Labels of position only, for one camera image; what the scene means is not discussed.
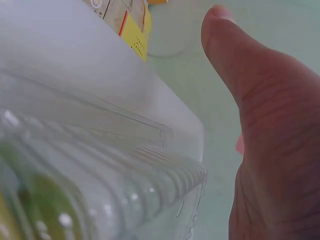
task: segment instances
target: finger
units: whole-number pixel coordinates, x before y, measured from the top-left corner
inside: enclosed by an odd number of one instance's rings
[[[246,129],[252,126],[256,138],[284,126],[298,127],[292,116],[320,121],[310,108],[320,108],[319,76],[294,58],[263,46],[234,22],[230,11],[214,6],[203,20],[201,39],[205,54],[239,106],[245,143]]]
[[[245,143],[244,143],[244,137],[242,134],[239,136],[239,139],[236,142],[235,149],[241,155],[245,154]]]
[[[288,71],[300,75],[301,70],[306,71],[295,59],[269,49],[247,35],[235,24],[232,13],[221,5],[215,5],[207,12],[201,40],[205,54],[239,107],[255,89],[273,84],[270,83],[273,75]]]

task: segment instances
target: transparent plastic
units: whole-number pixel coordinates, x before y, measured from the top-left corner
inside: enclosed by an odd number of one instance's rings
[[[14,219],[2,224],[6,233],[191,237],[207,173],[200,162],[166,150],[170,128],[10,72],[0,73],[0,84],[0,207]]]

